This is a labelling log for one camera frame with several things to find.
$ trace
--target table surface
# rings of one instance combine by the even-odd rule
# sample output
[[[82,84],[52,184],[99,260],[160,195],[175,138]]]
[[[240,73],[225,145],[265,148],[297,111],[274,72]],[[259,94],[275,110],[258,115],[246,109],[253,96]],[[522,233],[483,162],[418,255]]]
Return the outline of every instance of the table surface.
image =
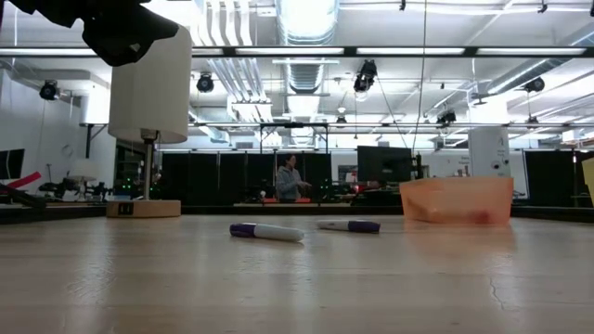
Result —
[[[89,218],[0,225],[8,333],[592,333],[594,225],[328,216]],[[232,223],[303,243],[232,238]]]

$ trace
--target wooden lamp base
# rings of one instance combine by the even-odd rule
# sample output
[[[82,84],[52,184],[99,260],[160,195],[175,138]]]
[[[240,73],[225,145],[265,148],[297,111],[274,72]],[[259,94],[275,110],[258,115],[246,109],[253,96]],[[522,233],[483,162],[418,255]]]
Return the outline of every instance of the wooden lamp base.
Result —
[[[179,200],[117,200],[108,203],[108,218],[179,217]]]

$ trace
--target ceiling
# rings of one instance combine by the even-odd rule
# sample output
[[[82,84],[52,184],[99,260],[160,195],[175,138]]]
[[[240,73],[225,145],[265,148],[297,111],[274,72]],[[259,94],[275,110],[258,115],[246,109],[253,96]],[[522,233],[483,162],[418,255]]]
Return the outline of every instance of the ceiling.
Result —
[[[407,9],[399,11],[399,1],[379,3],[369,0],[342,0],[338,14],[334,45],[519,45],[553,46],[567,45],[566,37],[581,29],[594,32],[594,18],[588,12],[591,1],[557,0],[547,1],[549,10],[537,14],[540,0],[432,0],[423,10],[424,2],[407,1]],[[187,18],[184,6],[190,1],[173,1],[164,5],[174,15]],[[274,1],[251,1],[251,31],[256,45],[278,45],[277,18]],[[490,10],[530,12],[493,14]],[[83,25],[78,21],[71,29],[59,27],[39,14],[16,13],[15,8],[6,3],[3,28],[0,33],[0,46],[84,46],[81,37]],[[528,59],[521,58],[375,58],[379,80],[368,92],[365,101],[355,103],[352,90],[353,79],[359,71],[364,58],[340,58],[338,64],[326,66],[324,80],[319,94],[315,122],[334,122],[337,108],[346,108],[349,122],[391,122],[394,115],[399,122],[416,122],[428,116],[434,122],[435,116],[444,107],[432,107],[460,87],[471,87],[474,82],[488,83],[511,71]],[[284,68],[272,63],[271,58],[258,58],[258,68],[263,79],[266,94],[273,104],[273,117],[281,120],[290,117],[291,111],[286,103],[286,83]],[[60,59],[60,58],[20,58],[18,69],[41,70],[80,70],[109,83],[111,69],[98,58]],[[206,59],[194,58],[192,70],[195,80],[191,85],[192,104],[215,112],[224,112],[227,92],[215,80],[214,90],[208,94],[198,94],[193,88],[200,72],[210,71]],[[510,121],[524,122],[528,113],[554,109],[568,102],[591,94],[594,86],[594,59],[574,59],[542,78],[546,89],[530,96],[527,103],[525,92],[510,91],[502,96],[508,106]],[[559,112],[546,119],[546,122],[570,122],[579,118],[580,122],[591,121],[591,104]],[[462,99],[456,105],[449,105],[457,113],[458,122],[472,122],[468,117],[468,100]],[[562,129],[550,129],[544,134],[558,134]]]

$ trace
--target marker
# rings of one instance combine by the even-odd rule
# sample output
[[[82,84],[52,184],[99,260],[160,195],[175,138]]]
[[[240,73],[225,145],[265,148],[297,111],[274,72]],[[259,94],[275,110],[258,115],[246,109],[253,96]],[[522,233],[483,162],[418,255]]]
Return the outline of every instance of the marker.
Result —
[[[321,229],[329,229],[335,231],[349,231],[356,233],[379,233],[380,224],[356,220],[356,221],[319,221],[317,227]]]
[[[233,224],[229,227],[229,232],[231,233],[231,236],[239,238],[268,238],[295,242],[303,239],[303,232],[296,228],[265,224]]]

